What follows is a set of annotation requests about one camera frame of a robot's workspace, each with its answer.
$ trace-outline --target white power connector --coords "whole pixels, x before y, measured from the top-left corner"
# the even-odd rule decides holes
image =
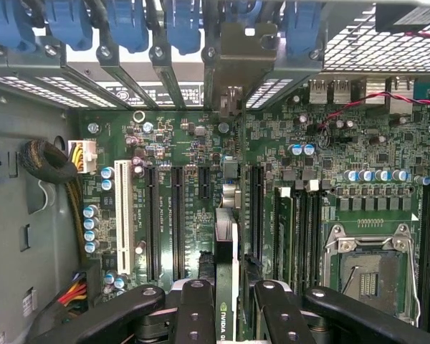
[[[82,145],[82,169],[78,173],[89,173],[97,170],[97,151],[95,141],[70,140],[69,152],[72,151],[73,145]]]

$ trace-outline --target motherboard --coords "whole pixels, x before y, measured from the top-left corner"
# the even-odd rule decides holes
[[[104,300],[146,283],[168,292],[176,280],[216,279],[202,270],[227,208],[239,224],[241,289],[248,257],[261,278],[298,294],[325,285],[417,324],[430,107],[390,115],[361,105],[326,123],[340,105],[290,99],[227,120],[81,114],[97,153],[96,172],[83,175],[86,251],[101,259]],[[239,328],[243,304],[232,307]]]

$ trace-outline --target white pci slot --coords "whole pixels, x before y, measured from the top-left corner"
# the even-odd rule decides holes
[[[115,161],[115,201],[118,274],[131,274],[135,258],[132,176],[129,160]]]

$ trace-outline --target white sticker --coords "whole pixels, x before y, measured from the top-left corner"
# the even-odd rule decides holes
[[[418,7],[398,20],[394,25],[428,25],[430,24],[430,9]]]
[[[22,315],[28,317],[33,311],[32,292],[22,299]]]
[[[0,344],[5,344],[6,338],[5,338],[5,332],[0,333]]]

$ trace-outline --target electrolytic capacitor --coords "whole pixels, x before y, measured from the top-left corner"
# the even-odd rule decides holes
[[[304,150],[304,154],[306,156],[311,156],[311,155],[313,155],[315,153],[315,147],[313,145],[307,144],[307,145],[304,146],[303,150]]]
[[[91,219],[99,213],[99,208],[94,204],[90,204],[83,209],[83,216],[87,219]]]
[[[415,176],[414,177],[414,183],[417,183],[419,185],[427,186],[430,185],[430,177],[426,176]]]
[[[408,179],[408,174],[403,170],[395,170],[392,172],[392,178],[394,181],[406,181],[406,179]]]
[[[127,283],[128,283],[128,277],[125,274],[119,274],[115,278],[113,285],[115,285],[115,288],[122,289],[127,285]]]
[[[141,178],[144,175],[145,175],[145,170],[143,169],[142,166],[134,167],[134,176]]]
[[[388,171],[377,170],[374,176],[377,181],[390,181],[390,173]]]
[[[100,243],[98,240],[94,240],[93,242],[87,242],[85,244],[85,251],[87,253],[94,253],[96,249],[98,249],[100,246]]]
[[[94,229],[85,231],[85,233],[83,234],[83,237],[87,242],[93,242],[95,239],[97,239],[98,235],[99,235],[99,231],[96,228],[94,228]]]
[[[113,283],[115,283],[117,276],[118,276],[118,273],[116,273],[115,270],[108,270],[105,273],[105,277],[103,277],[103,280],[104,280],[105,284],[112,285]]]
[[[104,167],[100,171],[100,176],[104,179],[111,179],[115,175],[115,169],[113,167]]]
[[[136,254],[142,254],[145,251],[145,248],[146,248],[146,242],[144,242],[143,240],[141,240],[137,244],[137,247],[135,248],[135,253]]]
[[[362,170],[358,172],[358,179],[361,181],[372,181],[373,180],[373,172],[368,170]]]
[[[302,147],[301,145],[289,145],[288,151],[294,156],[300,156],[302,153]]]
[[[135,136],[126,136],[126,138],[124,139],[124,142],[128,147],[133,147],[135,145],[138,145],[138,140]]]
[[[132,157],[132,164],[134,166],[143,166],[144,163],[145,162],[141,158],[139,158],[138,156],[133,156]]]
[[[97,217],[92,217],[91,219],[85,219],[83,221],[83,227],[87,231],[94,229],[95,227],[97,227],[98,224],[99,224],[99,219]]]
[[[110,179],[104,179],[100,184],[100,188],[103,191],[110,191],[111,189],[113,189],[113,181],[111,181]]]
[[[373,136],[369,140],[370,145],[380,145],[385,142],[387,142],[387,137],[384,135]]]
[[[399,127],[400,125],[405,125],[407,122],[408,120],[406,119],[406,117],[398,117],[394,120],[389,120],[388,125],[390,127]]]
[[[346,181],[357,181],[357,172],[354,170],[346,170],[343,177]]]
[[[306,115],[299,115],[298,117],[293,119],[294,125],[302,125],[307,122],[307,116]]]

